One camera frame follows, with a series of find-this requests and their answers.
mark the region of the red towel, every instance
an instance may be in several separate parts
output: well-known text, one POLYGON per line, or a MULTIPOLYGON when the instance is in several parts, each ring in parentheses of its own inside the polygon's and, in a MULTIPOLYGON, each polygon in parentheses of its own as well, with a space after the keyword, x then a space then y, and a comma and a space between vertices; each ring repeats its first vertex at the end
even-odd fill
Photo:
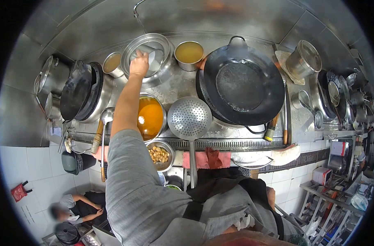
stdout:
MULTIPOLYGON (((206 148, 205 152, 195 152, 195 158, 198 169, 222 169, 231 165, 231 152, 219 152, 212 148, 206 148)), ((182 166, 186 169, 190 168, 189 152, 183 152, 182 166)))

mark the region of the metal strainer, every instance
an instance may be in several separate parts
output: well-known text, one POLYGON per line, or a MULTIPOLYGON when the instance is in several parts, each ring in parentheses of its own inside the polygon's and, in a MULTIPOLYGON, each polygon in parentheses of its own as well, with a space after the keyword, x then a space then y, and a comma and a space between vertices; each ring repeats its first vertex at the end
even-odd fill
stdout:
POLYGON ((191 188, 197 183, 195 144, 209 130, 212 114, 209 106, 202 100, 186 96, 175 101, 168 112, 168 126, 171 132, 182 140, 190 142, 191 188))

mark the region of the skimmer handle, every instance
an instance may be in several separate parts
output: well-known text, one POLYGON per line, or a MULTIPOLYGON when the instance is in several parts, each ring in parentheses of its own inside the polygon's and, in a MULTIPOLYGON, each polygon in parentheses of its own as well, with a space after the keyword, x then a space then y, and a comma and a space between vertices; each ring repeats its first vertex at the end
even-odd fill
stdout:
POLYGON ((194 189, 198 181, 198 173, 196 170, 196 160, 195 160, 195 140, 190 140, 190 178, 191 178, 191 189, 194 189))

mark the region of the hand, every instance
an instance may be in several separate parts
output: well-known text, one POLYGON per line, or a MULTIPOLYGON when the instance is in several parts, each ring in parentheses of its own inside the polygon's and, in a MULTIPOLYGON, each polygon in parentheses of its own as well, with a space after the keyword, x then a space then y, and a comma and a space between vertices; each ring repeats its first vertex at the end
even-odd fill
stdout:
POLYGON ((136 75, 142 79, 145 77, 147 70, 149 70, 149 54, 137 50, 137 56, 130 64, 130 76, 136 75))
POLYGON ((103 214, 103 209, 97 211, 97 217, 103 214))
POLYGON ((100 210, 102 208, 102 205, 94 204, 93 206, 95 209, 100 210))

